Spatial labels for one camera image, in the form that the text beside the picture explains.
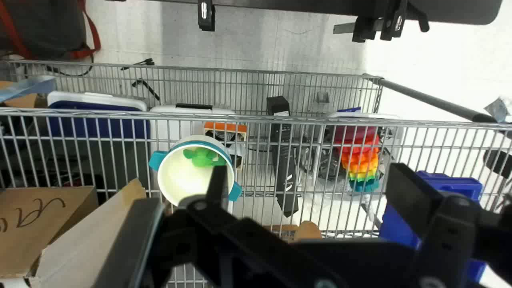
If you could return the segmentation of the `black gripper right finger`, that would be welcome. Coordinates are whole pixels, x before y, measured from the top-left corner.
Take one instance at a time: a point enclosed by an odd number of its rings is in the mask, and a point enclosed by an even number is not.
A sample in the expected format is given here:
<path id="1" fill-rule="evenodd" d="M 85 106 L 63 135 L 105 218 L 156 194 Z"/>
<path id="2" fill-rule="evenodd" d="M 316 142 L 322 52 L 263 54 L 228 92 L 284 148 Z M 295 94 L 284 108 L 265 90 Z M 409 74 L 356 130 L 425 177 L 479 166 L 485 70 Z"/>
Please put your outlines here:
<path id="1" fill-rule="evenodd" d="M 386 198 L 420 239 L 418 246 L 388 239 L 389 274 L 402 288 L 466 288 L 477 239 L 474 201 L 439 191 L 405 162 L 389 167 Z"/>

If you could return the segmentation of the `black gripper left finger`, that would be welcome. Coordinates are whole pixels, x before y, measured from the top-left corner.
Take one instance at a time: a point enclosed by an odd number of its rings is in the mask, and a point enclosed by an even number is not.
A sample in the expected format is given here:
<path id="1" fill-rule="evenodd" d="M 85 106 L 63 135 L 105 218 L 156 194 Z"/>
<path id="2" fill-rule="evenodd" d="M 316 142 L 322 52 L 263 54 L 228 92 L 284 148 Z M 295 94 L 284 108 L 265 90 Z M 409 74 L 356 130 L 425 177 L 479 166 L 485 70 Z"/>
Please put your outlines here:
<path id="1" fill-rule="evenodd" d="M 164 209 L 154 198 L 133 201 L 93 288 L 156 288 L 149 254 Z"/>

